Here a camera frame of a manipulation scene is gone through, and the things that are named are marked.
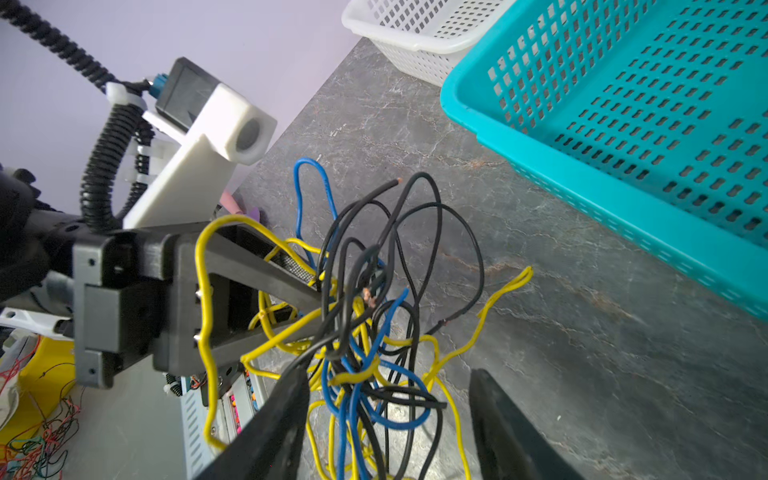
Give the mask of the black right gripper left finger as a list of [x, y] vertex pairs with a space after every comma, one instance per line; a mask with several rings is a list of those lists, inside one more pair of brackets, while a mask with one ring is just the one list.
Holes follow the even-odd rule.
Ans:
[[240, 435], [209, 464], [200, 479], [295, 479], [309, 405], [305, 372], [284, 374]]

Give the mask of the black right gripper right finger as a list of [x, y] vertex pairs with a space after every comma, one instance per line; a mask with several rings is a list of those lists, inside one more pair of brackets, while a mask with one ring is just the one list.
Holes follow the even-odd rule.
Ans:
[[580, 479], [484, 369], [470, 376], [469, 405], [484, 479]]

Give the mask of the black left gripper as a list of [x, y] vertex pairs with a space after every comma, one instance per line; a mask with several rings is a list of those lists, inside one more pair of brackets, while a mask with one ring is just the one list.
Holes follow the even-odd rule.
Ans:
[[[194, 339], [200, 283], [194, 259], [202, 224], [176, 230], [126, 230], [107, 235], [55, 235], [49, 274], [35, 288], [35, 305], [68, 316], [64, 332], [75, 346], [76, 380], [109, 389], [120, 372], [146, 356], [156, 371], [189, 376], [205, 370]], [[264, 259], [267, 239], [243, 224], [227, 225], [208, 241], [204, 260], [215, 312], [254, 312], [268, 293], [301, 312], [320, 307], [320, 293], [296, 273]], [[312, 319], [272, 326], [282, 342], [306, 340]], [[214, 364], [233, 364], [269, 340], [261, 327], [210, 340]]]

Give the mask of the white plastic basket left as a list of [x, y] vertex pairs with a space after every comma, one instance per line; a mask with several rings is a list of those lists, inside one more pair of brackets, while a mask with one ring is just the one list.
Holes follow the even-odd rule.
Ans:
[[440, 87], [513, 0], [354, 0], [342, 24], [401, 72]]

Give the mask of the teal plastic basket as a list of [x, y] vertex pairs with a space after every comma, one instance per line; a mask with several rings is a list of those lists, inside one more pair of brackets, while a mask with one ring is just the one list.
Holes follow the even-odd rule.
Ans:
[[767, 5], [520, 1], [446, 115], [515, 170], [767, 315]]

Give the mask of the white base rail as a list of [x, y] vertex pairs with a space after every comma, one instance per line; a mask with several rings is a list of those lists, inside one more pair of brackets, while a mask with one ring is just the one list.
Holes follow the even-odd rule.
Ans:
[[[226, 367], [222, 373], [210, 435], [230, 443], [266, 402], [267, 391], [263, 379], [242, 366]], [[178, 384], [186, 475], [195, 479], [219, 454], [202, 433], [208, 413], [207, 381], [202, 376], [179, 377]]]

